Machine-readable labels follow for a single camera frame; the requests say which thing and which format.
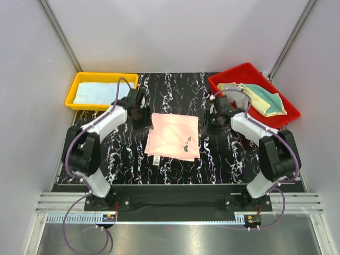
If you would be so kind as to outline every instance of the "gray wall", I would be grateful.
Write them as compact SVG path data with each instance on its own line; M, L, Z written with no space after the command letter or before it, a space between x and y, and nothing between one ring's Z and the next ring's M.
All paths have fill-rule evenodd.
M1 1L0 34L0 250L22 254L70 123L75 70L36 0Z
M85 71L269 72L308 0L49 0Z
M340 240L340 1L318 1L274 85L301 112L294 132L303 174L318 192L333 240Z

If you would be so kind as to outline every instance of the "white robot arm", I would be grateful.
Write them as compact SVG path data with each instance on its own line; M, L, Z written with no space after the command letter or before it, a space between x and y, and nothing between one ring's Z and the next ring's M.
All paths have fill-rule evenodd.
M86 129L79 137L69 155L69 166L76 176L81 176L90 186L92 194L98 198L107 198L111 186L105 180L99 168L101 155L100 143L119 125L132 120L133 128L151 125L150 108L145 106L145 93L130 89L127 97L111 105L97 119L81 127L72 126L68 129L62 154L65 164L66 154L75 137Z
M266 195L276 182L294 174L295 160L291 153L277 138L281 137L294 152L298 167L301 168L299 153L293 134L284 130L280 132L255 120L241 109L233 109L226 96L211 97L212 109L208 112L208 131L218 131L223 125L230 124L231 129L241 133L259 147L261 172L247 185L249 200Z

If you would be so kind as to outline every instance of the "yellow cloth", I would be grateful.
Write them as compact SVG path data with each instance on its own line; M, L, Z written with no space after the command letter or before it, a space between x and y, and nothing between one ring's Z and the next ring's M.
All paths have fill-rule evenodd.
M251 98L252 107L254 107L261 115L264 117L271 117L276 115L287 115L287 112L282 104L280 99L280 110L268 113L267 111L271 107L271 104L267 103L264 99L259 97L256 93L254 93L251 89L245 86L243 83L238 84L242 88L242 91L245 92Z

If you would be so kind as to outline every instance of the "pink cloth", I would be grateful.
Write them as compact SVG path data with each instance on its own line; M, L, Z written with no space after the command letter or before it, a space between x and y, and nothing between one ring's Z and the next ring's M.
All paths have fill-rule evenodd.
M198 117L153 113L145 153L194 161L200 158Z

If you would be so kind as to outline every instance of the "red wire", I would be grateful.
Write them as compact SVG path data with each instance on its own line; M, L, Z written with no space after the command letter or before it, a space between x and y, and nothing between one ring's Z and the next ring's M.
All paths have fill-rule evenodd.
M257 215L259 215L261 213L261 205L259 205L259 211L257 213Z

